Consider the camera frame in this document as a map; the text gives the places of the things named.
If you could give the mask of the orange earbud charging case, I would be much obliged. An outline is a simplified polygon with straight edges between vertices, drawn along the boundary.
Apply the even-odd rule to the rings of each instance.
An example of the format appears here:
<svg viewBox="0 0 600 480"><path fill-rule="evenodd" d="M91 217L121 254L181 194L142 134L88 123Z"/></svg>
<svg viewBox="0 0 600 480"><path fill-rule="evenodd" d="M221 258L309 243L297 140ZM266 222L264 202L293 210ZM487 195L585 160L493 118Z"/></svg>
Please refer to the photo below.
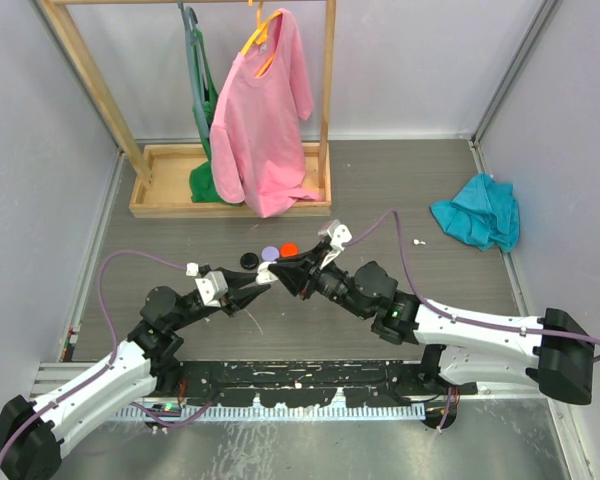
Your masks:
<svg viewBox="0 0 600 480"><path fill-rule="evenodd" d="M299 254L299 247L295 243L284 243L280 246L279 253L282 258L296 256Z"/></svg>

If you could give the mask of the black earbud charging case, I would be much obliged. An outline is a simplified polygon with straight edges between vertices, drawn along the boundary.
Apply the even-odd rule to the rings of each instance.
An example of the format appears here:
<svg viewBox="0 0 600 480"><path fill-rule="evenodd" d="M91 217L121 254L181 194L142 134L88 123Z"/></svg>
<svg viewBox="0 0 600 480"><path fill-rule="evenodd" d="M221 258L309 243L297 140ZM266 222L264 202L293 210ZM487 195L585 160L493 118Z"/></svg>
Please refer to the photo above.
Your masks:
<svg viewBox="0 0 600 480"><path fill-rule="evenodd" d="M245 252L239 259L240 266L247 271L254 271L260 264L260 258L254 252Z"/></svg>

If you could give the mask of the white earbud charging case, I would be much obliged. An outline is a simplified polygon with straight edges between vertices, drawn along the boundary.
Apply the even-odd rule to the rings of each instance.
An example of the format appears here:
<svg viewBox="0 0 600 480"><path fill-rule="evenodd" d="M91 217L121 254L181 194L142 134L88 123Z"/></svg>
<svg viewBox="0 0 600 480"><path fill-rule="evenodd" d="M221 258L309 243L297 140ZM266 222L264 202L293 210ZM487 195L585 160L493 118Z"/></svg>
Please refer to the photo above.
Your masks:
<svg viewBox="0 0 600 480"><path fill-rule="evenodd" d="M258 285L272 284L278 280L277 276L273 274L269 267L272 262L262 262L257 269L256 283Z"/></svg>

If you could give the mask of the purple earbud charging case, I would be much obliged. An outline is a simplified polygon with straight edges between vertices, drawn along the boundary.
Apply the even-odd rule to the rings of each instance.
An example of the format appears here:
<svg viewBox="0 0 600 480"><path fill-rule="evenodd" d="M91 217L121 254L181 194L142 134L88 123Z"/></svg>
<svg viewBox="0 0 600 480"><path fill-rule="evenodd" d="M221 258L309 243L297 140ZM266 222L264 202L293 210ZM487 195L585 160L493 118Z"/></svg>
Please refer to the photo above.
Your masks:
<svg viewBox="0 0 600 480"><path fill-rule="evenodd" d="M279 249L275 246L266 246L261 251L261 259L264 262L274 262L280 257Z"/></svg>

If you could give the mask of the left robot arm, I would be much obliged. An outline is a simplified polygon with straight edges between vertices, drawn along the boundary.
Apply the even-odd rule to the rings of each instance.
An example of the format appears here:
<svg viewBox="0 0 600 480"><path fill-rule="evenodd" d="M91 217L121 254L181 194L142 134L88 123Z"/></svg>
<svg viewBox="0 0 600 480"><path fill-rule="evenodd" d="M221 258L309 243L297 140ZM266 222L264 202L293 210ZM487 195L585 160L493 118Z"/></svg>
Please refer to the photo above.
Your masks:
<svg viewBox="0 0 600 480"><path fill-rule="evenodd" d="M256 275L209 270L186 295L170 287L149 291L140 321L111 353L54 390L28 400L9 400L0 413L0 476L49 479L65 457L113 414L155 393L168 396L180 384L179 330L214 313L233 316L269 285Z"/></svg>

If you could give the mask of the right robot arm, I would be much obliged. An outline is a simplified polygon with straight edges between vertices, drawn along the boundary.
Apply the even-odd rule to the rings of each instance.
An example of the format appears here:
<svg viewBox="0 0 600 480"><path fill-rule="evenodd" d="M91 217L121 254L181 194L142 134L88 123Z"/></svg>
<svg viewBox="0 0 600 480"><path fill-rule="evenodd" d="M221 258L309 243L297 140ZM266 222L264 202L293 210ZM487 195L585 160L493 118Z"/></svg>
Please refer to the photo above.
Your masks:
<svg viewBox="0 0 600 480"><path fill-rule="evenodd" d="M375 261L354 273L341 269L326 243L267 269L296 297L319 294L370 320L372 332L388 343L424 346L418 379L429 393L469 383L517 383L563 403L592 402L595 347L563 310L499 316L421 300L401 290Z"/></svg>

